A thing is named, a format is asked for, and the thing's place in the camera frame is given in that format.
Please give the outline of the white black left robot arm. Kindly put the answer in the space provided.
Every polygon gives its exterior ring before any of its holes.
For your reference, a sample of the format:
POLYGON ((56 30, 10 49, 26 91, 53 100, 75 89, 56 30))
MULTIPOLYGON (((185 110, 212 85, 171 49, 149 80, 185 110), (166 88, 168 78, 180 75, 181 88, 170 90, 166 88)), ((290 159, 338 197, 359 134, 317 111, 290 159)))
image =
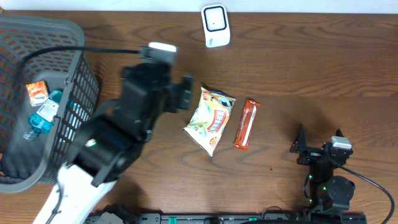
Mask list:
POLYGON ((122 92, 83 123, 35 223, 84 223, 151 140, 162 113, 190 107, 193 77, 172 83, 172 67, 140 63, 121 70, 122 92))

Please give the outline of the yellow snack bag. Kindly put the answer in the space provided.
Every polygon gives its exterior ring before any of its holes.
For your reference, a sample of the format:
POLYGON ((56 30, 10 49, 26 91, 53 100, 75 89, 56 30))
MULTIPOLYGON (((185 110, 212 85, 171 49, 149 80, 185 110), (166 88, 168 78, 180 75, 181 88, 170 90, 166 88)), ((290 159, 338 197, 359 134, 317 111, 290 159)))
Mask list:
POLYGON ((222 91, 201 87, 198 107, 183 130, 210 157, 222 137, 235 101, 235 97, 222 91))

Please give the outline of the small orange carton box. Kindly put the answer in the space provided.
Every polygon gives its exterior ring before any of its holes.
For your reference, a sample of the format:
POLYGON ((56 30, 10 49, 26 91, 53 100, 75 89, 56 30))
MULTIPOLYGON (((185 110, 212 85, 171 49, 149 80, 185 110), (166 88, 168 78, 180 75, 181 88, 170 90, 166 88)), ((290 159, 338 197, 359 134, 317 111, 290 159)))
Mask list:
POLYGON ((44 81, 26 85, 31 106, 40 106, 49 98, 47 86, 44 81))

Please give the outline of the orange snack bar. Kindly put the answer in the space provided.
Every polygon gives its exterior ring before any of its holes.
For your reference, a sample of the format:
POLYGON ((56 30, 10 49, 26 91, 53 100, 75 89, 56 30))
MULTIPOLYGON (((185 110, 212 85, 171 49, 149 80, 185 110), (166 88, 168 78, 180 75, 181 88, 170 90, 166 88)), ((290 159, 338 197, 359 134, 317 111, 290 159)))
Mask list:
POLYGON ((246 104, 243 108, 242 118, 236 135, 236 140, 233 145, 235 148, 242 150, 248 149, 252 126, 259 107, 260 104, 258 102, 251 99, 246 100, 246 104))

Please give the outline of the grey plastic shopping basket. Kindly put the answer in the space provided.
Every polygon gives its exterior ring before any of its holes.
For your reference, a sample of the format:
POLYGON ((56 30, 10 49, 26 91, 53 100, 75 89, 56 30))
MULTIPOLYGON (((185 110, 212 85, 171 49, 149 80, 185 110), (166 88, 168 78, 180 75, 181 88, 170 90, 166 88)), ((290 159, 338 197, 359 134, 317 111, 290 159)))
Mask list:
POLYGON ((21 192, 34 184, 52 184, 65 162, 75 133, 93 114, 99 84, 81 51, 24 57, 47 47, 83 46, 85 36, 74 22, 32 16, 1 15, 1 192, 21 192), (43 81, 48 91, 63 92, 62 103, 47 134, 30 141, 30 104, 26 86, 43 81))

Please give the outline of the blue mouthwash bottle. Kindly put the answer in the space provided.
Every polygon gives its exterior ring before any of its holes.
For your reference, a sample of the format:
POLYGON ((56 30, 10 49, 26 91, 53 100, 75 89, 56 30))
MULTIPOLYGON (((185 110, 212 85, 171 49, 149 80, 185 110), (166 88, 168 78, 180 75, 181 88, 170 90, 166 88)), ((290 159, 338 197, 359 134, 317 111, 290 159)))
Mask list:
POLYGON ((57 114, 63 91, 53 90, 49 98, 28 119, 29 129, 23 135, 28 141, 33 141, 41 134, 48 134, 54 125, 53 118, 57 114))

